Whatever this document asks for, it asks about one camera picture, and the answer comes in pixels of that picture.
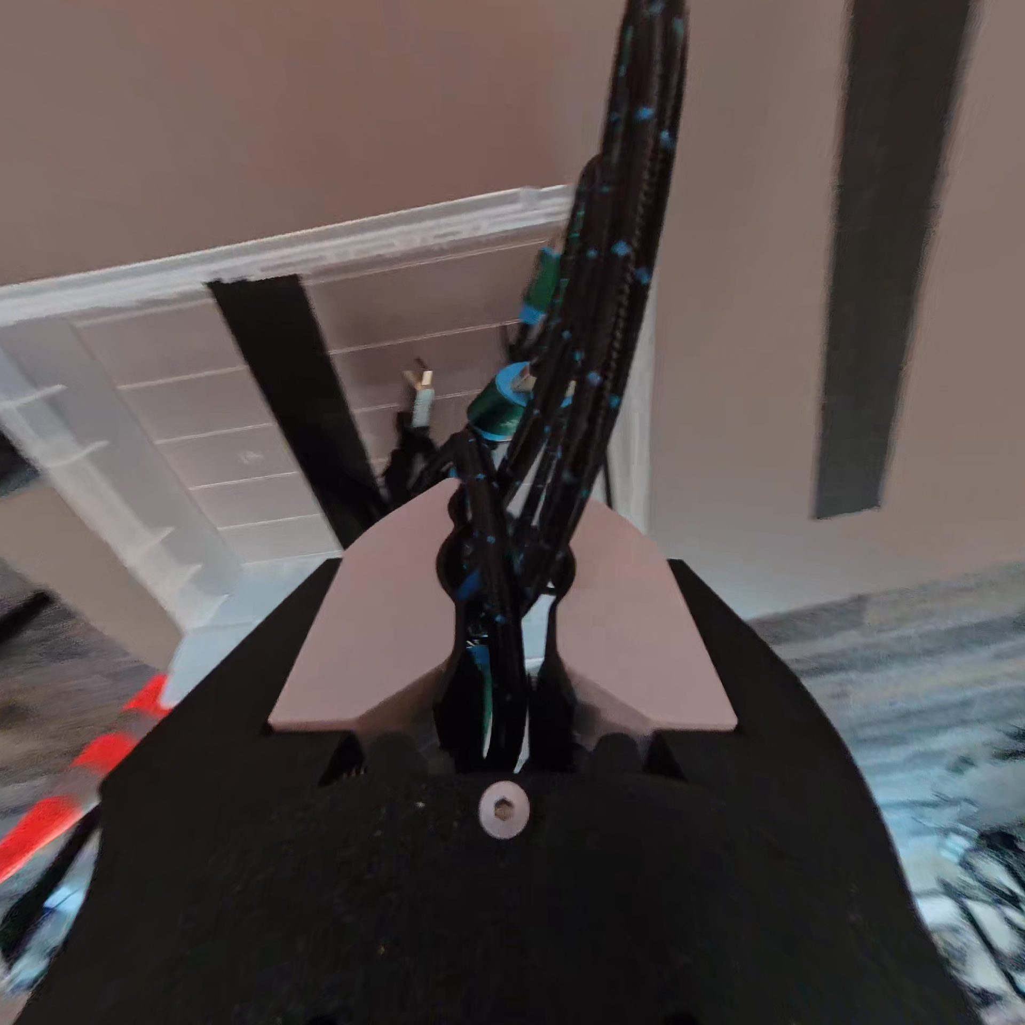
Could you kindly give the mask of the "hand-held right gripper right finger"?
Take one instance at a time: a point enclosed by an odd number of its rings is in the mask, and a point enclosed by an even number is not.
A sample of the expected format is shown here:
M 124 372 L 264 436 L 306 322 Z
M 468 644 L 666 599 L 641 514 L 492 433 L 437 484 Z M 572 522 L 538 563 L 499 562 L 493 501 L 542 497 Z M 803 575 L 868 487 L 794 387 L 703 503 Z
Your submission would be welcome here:
M 737 714 L 668 561 L 590 500 L 559 566 L 529 697 L 529 771 L 571 772 L 604 737 L 731 733 Z

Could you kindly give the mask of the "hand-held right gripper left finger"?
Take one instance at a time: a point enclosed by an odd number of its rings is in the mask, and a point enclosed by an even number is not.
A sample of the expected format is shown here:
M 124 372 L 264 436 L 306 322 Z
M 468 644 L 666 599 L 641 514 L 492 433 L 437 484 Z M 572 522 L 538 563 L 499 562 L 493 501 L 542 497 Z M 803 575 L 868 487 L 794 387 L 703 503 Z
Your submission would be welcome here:
M 275 733 L 350 732 L 363 745 L 401 733 L 430 773 L 453 772 L 432 707 L 455 644 L 438 557 L 458 489 L 442 480 L 344 551 L 269 715 Z

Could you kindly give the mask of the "clear plastic bin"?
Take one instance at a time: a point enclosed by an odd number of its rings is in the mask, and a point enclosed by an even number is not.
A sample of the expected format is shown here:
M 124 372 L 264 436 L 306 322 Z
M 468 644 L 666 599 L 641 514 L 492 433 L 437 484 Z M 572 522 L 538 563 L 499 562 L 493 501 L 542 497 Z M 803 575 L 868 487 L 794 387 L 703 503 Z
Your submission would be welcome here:
M 573 186 L 523 187 L 2 288 L 2 428 L 184 634 L 184 697 L 341 552 L 211 294 L 295 275 L 375 474 L 403 373 L 444 441 L 497 373 Z

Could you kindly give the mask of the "grey desk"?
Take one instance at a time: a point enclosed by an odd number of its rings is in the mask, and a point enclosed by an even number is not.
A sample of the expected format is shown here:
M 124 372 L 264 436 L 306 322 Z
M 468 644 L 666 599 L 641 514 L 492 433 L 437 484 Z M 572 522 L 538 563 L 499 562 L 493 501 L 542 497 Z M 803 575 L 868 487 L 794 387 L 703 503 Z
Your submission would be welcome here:
M 2 284 L 594 151 L 622 2 L 2 2 Z M 1023 2 L 981 2 L 881 506 L 811 518 L 844 2 L 690 2 L 652 520 L 747 614 L 1023 560 Z

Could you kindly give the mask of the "black bar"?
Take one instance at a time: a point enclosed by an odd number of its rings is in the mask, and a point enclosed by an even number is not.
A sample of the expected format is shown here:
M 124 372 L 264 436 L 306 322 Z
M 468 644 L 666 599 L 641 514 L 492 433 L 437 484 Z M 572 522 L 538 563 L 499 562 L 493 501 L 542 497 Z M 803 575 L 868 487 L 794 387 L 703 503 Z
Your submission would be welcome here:
M 342 548 L 389 511 L 298 275 L 207 284 Z

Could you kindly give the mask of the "orange red object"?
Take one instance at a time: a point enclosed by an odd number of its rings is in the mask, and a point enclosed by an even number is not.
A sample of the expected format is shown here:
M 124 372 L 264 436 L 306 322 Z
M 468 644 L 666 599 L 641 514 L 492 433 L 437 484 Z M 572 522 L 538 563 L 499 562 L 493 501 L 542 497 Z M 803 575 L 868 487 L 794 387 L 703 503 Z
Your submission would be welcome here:
M 41 851 L 60 839 L 98 802 L 102 781 L 171 711 L 166 673 L 152 676 L 119 711 L 115 723 L 91 740 L 1 840 L 1 881 L 14 877 Z

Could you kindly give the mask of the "black strip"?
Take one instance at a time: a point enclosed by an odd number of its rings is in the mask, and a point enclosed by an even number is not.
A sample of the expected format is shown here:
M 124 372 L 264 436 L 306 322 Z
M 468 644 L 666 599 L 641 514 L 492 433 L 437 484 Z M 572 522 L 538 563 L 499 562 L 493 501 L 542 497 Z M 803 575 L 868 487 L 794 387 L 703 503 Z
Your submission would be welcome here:
M 974 2 L 850 4 L 812 516 L 876 509 Z

